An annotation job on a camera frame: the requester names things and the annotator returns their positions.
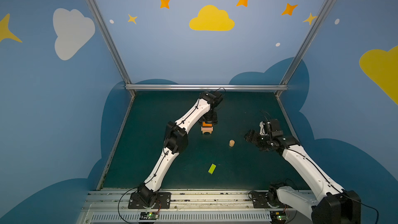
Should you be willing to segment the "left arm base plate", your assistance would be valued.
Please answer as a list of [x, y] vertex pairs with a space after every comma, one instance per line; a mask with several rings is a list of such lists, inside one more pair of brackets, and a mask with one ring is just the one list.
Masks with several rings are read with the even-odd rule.
[[143, 199], [139, 193], [131, 194], [128, 209], [169, 209], [171, 203], [170, 192], [152, 194], [149, 199]]

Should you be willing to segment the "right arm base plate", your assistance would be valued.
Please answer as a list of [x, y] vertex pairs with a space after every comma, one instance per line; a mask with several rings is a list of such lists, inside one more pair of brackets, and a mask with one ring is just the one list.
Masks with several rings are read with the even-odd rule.
[[269, 200], [267, 194], [267, 191], [250, 191], [248, 197], [252, 201], [254, 208], [291, 208], [291, 206], [283, 204], [277, 199]]

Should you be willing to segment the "pink wood block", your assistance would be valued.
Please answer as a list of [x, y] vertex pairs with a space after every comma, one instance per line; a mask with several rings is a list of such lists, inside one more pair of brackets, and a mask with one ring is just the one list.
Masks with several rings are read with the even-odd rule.
[[213, 131], [213, 127], [211, 128], [201, 128], [202, 132], [211, 132]]

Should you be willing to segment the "orange wood block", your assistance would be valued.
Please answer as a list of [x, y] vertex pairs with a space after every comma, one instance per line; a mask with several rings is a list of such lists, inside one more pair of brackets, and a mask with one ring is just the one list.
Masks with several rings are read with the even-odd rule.
[[210, 127], [212, 127], [212, 123], [202, 122], [202, 127], [210, 128]]

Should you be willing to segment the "lime green wood block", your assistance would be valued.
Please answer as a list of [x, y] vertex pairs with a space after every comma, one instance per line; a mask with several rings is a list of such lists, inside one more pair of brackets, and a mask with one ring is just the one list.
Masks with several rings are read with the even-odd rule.
[[209, 168], [209, 170], [208, 170], [208, 173], [209, 174], [213, 174], [214, 173], [214, 171], [215, 171], [215, 169], [216, 169], [216, 165], [215, 164], [212, 164], [211, 166], [210, 166], [210, 168]]

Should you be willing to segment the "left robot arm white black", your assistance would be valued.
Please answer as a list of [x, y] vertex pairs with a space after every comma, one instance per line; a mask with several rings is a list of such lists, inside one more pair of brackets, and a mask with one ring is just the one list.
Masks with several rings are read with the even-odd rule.
[[197, 122], [217, 123], [215, 108], [223, 100], [219, 91], [202, 92], [194, 105], [176, 121], [166, 125], [161, 155], [149, 176], [138, 186], [137, 194], [144, 207], [155, 204], [157, 192], [175, 158], [188, 146], [188, 134]]

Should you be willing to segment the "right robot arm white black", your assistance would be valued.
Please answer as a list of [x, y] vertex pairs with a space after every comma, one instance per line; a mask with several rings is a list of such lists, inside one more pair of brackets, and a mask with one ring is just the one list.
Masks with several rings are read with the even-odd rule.
[[285, 135], [277, 119], [260, 122], [260, 131], [249, 130], [245, 141], [261, 151], [275, 151], [299, 173], [314, 196], [294, 190], [285, 183], [269, 186], [266, 195], [271, 208], [291, 206], [314, 224], [361, 223], [361, 199], [328, 176], [292, 135]]

